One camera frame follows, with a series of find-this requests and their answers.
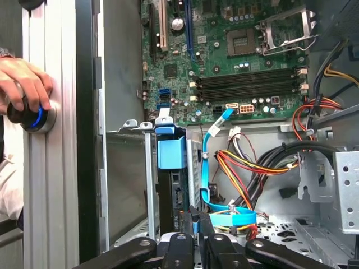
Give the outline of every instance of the metal bracket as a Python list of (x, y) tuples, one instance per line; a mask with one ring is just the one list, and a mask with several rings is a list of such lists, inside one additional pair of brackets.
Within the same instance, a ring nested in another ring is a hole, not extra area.
[(139, 124), (138, 124), (137, 120), (135, 120), (135, 119), (127, 120), (122, 126), (122, 128), (138, 128), (138, 127), (139, 127)]
[(307, 188), (310, 201), (329, 203), (334, 200), (334, 171), (324, 155), (317, 152), (300, 152), (301, 182), (298, 186), (298, 198), (303, 199)]
[(335, 179), (344, 234), (359, 234), (359, 152), (334, 154)]
[[(273, 22), (284, 20), (285, 18), (291, 17), (298, 13), (302, 15), (304, 36), (293, 40), (285, 40), (283, 44), (276, 46), (274, 44), (274, 38), (273, 38), (274, 36)], [(308, 50), (316, 42), (316, 38), (318, 37), (318, 35), (311, 35), (311, 32), (316, 25), (316, 21), (311, 20), (314, 16), (315, 16), (314, 12), (307, 10), (305, 6), (301, 6), (283, 12), (281, 14), (269, 17), (266, 20), (260, 21), (259, 27), (257, 26), (257, 29), (263, 32), (263, 43), (262, 43), (262, 48), (261, 49), (258, 48), (257, 52), (262, 53), (263, 56), (269, 56), (269, 55), (284, 53), (297, 49), (301, 51)], [(299, 43), (306, 40), (311, 40), (311, 43), (305, 48), (302, 48)]]
[(168, 125), (173, 124), (173, 118), (172, 117), (163, 117), (163, 118), (157, 118), (155, 120), (155, 125)]
[(141, 131), (152, 131), (153, 130), (152, 122), (142, 122), (140, 124), (140, 130)]

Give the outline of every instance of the pcie slot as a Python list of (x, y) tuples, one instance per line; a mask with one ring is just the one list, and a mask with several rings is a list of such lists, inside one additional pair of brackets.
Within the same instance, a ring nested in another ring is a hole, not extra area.
[(150, 31), (150, 57), (153, 62), (156, 62), (156, 32), (155, 32), (155, 7), (149, 4), (149, 31)]
[(185, 20), (186, 20), (187, 51), (191, 56), (191, 60), (195, 62), (196, 58), (195, 58), (195, 52), (193, 46), (191, 0), (185, 0)]

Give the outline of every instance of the knob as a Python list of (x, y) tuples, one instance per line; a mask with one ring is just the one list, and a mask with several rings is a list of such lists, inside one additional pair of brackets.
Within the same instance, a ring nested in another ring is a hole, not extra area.
[(19, 0), (19, 4), (22, 8), (32, 11), (41, 6), (45, 0)]
[(56, 108), (52, 105), (50, 110), (42, 107), (38, 112), (30, 110), (27, 97), (23, 97), (23, 111), (19, 111), (10, 103), (7, 107), (7, 117), (12, 123), (20, 123), (22, 128), (29, 133), (47, 133), (55, 124)]

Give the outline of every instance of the white connector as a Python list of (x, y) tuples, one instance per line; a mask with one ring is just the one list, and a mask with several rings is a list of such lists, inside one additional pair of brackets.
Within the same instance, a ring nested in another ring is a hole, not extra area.
[(235, 126), (229, 130), (228, 141), (232, 140), (233, 136), (236, 136), (238, 139), (241, 139), (241, 127)]

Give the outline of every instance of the black clamp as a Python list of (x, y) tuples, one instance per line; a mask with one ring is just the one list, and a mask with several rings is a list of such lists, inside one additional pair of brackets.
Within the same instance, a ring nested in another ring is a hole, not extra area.
[(318, 116), (320, 116), (320, 113), (321, 113), (320, 104), (321, 104), (322, 99), (323, 99), (323, 94), (318, 95), (315, 98), (315, 102), (314, 102), (314, 106), (313, 106), (314, 113), (317, 114)]

